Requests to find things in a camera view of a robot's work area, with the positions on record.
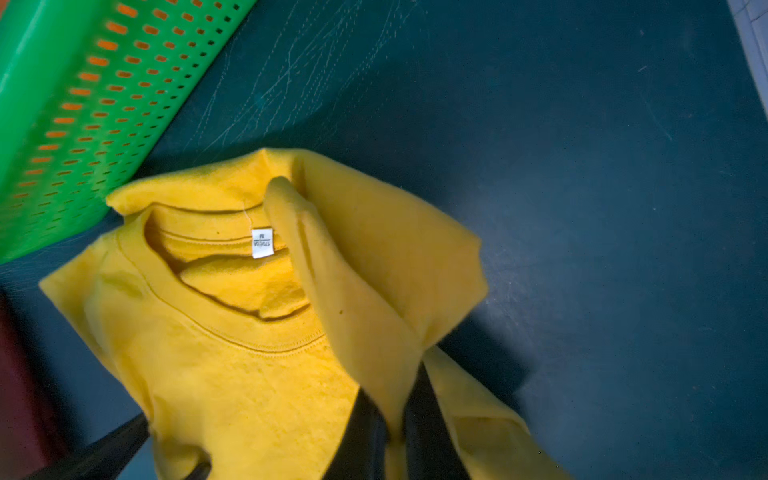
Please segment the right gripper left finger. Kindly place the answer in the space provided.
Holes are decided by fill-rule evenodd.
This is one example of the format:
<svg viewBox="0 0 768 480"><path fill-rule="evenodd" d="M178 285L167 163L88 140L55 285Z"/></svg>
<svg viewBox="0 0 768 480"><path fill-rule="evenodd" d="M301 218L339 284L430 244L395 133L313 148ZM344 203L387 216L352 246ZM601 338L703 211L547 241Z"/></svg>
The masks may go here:
<svg viewBox="0 0 768 480"><path fill-rule="evenodd" d="M86 448L43 467L25 479L117 479L150 438L150 424L139 414ZM210 455L199 446L176 440L153 440L157 452L184 466L184 479L208 479Z"/></svg>

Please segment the dark red t-shirt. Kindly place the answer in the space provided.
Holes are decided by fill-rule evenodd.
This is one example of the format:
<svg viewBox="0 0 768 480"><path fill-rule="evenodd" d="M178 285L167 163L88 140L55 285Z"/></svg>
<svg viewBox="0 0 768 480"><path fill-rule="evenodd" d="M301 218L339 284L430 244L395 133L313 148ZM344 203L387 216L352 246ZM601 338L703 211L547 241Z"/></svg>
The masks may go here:
<svg viewBox="0 0 768 480"><path fill-rule="evenodd" d="M1 301L1 477L22 479L70 453L58 415Z"/></svg>

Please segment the yellow t-shirt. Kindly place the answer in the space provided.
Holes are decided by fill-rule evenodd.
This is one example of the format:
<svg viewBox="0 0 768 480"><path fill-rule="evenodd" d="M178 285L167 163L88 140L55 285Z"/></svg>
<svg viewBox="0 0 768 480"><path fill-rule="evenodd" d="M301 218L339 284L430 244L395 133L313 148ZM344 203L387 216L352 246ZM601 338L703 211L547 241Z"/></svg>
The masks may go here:
<svg viewBox="0 0 768 480"><path fill-rule="evenodd" d="M40 287L126 388L152 439L215 479L319 479L356 398L408 473L420 371L472 479L563 479L520 415L439 347L488 292L480 239L410 193L307 150L135 181L123 225Z"/></svg>

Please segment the green plastic basket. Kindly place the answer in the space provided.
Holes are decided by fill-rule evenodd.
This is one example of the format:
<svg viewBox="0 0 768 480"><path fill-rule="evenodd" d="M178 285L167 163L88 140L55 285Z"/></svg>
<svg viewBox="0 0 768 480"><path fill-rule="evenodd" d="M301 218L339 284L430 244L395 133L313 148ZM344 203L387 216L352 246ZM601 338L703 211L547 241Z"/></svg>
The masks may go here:
<svg viewBox="0 0 768 480"><path fill-rule="evenodd" d="M149 155L249 1L1 5L1 259L77 235Z"/></svg>

